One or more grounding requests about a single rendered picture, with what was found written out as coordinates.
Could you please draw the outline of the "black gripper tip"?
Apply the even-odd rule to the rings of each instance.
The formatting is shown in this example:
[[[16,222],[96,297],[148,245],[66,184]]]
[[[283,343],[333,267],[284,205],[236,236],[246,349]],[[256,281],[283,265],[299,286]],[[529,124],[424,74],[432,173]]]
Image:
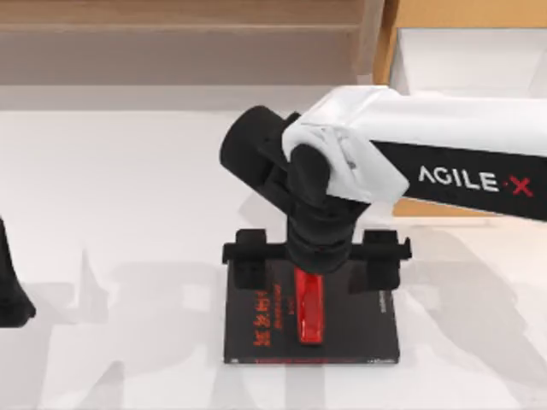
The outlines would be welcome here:
[[[15,273],[5,224],[0,218],[0,329],[21,328],[35,315],[36,308]]]

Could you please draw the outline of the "black book with red lettering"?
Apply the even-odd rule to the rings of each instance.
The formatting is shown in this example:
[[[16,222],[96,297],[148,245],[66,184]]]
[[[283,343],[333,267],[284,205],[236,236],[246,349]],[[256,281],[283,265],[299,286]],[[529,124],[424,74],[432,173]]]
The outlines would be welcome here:
[[[294,268],[285,261],[266,265],[265,290],[240,289],[228,265],[224,361],[228,364],[396,363],[400,350],[391,293],[350,293],[350,276],[360,264],[347,263],[324,279],[324,337],[303,345],[297,333]]]

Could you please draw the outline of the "wooden open shelf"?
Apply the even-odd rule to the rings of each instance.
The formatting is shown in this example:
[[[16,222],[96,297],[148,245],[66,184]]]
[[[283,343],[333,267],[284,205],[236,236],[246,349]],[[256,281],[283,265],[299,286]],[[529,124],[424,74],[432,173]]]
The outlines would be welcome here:
[[[0,0],[0,85],[330,85],[385,0]]]

